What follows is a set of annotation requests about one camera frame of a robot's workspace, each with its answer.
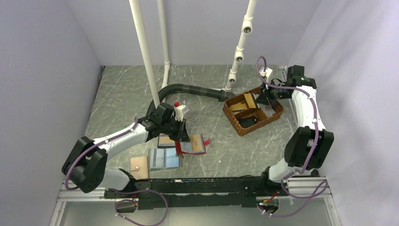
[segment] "metal frame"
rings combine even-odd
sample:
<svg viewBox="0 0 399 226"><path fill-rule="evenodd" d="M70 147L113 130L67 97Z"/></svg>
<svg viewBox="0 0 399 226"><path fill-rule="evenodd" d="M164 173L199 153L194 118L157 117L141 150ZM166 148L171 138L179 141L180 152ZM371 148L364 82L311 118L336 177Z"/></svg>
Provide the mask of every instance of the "metal frame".
<svg viewBox="0 0 399 226"><path fill-rule="evenodd" d="M307 196L310 195L314 191L315 187L325 179L326 179L325 177L290 178L287 181L287 188L292 194ZM105 188L96 188L94 191L87 194L83 193L81 190L68 191L65 189L64 184L62 184L50 226L60 226L67 202L115 202L120 200L120 199L105 199L104 192ZM294 202L294 199L292 199L290 196L278 195L277 197L279 199L291 199L291 203ZM256 197L257 200L264 200L268 198L270 197L268 196ZM329 188L326 189L326 191L323 194L316 197L316 199L319 198L324 199L327 212L331 221L331 225L340 226L341 224L335 208L331 190Z"/></svg>

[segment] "black linear rail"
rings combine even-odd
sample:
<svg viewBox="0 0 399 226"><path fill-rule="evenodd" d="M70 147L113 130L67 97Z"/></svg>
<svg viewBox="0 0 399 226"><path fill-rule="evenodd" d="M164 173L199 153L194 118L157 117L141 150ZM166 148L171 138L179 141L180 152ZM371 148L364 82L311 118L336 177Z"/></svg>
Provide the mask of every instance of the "black linear rail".
<svg viewBox="0 0 399 226"><path fill-rule="evenodd" d="M272 196L281 192L279 184L266 184L260 177L227 178L167 178L136 182L137 190L146 188L158 191L166 197L170 207L228 206L255 207L257 196ZM112 191L106 191L106 199L126 198ZM164 207L163 200L156 194L139 193L139 209L150 210Z"/></svg>

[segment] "black corrugated hose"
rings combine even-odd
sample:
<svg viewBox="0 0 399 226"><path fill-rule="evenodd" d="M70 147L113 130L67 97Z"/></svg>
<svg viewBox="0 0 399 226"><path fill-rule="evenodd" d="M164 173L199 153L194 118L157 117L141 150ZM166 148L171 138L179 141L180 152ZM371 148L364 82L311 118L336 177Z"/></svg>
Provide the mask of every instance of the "black corrugated hose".
<svg viewBox="0 0 399 226"><path fill-rule="evenodd" d="M175 94L175 93L189 93L197 96L206 96L211 98L216 98L220 102L225 101L229 98L232 98L234 93L226 92L224 90L214 90L214 89L207 89L198 86L190 86L190 85L183 85L183 84L171 84L165 86L158 92L158 96L160 97L160 101L162 101L167 95ZM146 116L150 116L150 114L155 111L154 101L151 101L150 106L148 107Z"/></svg>

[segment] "white connector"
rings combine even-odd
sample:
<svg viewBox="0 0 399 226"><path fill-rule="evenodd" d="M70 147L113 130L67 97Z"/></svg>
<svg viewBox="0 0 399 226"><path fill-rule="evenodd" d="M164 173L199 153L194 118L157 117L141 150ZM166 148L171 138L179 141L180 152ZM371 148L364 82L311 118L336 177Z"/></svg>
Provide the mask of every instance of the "white connector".
<svg viewBox="0 0 399 226"><path fill-rule="evenodd" d="M244 21L242 22L241 31L244 32L245 34L249 34L252 32L252 18L254 17L247 17L247 15L244 16Z"/></svg>
<svg viewBox="0 0 399 226"><path fill-rule="evenodd" d="M244 53L242 52L244 49L239 49L238 46L236 48L236 52L234 53L234 60L237 62L242 62L244 60Z"/></svg>
<svg viewBox="0 0 399 226"><path fill-rule="evenodd" d="M261 74L261 76L262 76L262 77L266 80L266 82L268 82L268 83L270 83L269 78L270 78L270 75L271 75L272 72L273 72L273 70L270 69L270 68L268 68L268 67L266 67L266 71L264 71L264 67L262 67L262 68L259 70L259 73Z"/></svg>
<svg viewBox="0 0 399 226"><path fill-rule="evenodd" d="M183 121L184 115L189 111L189 107L187 105L175 105L175 120Z"/></svg>
<svg viewBox="0 0 399 226"><path fill-rule="evenodd" d="M235 83L235 82L236 82L236 73L237 73L237 72L232 72L232 71L230 70L229 77L228 77L228 81L229 81L230 83Z"/></svg>

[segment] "brown envelope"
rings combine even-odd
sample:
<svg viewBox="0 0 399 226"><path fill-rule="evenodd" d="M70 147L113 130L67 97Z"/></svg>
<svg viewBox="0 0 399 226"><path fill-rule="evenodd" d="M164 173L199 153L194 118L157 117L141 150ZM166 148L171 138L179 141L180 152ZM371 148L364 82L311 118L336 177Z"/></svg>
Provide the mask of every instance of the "brown envelope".
<svg viewBox="0 0 399 226"><path fill-rule="evenodd" d="M130 174L132 174L136 180L148 179L147 156L140 156L130 159Z"/></svg>

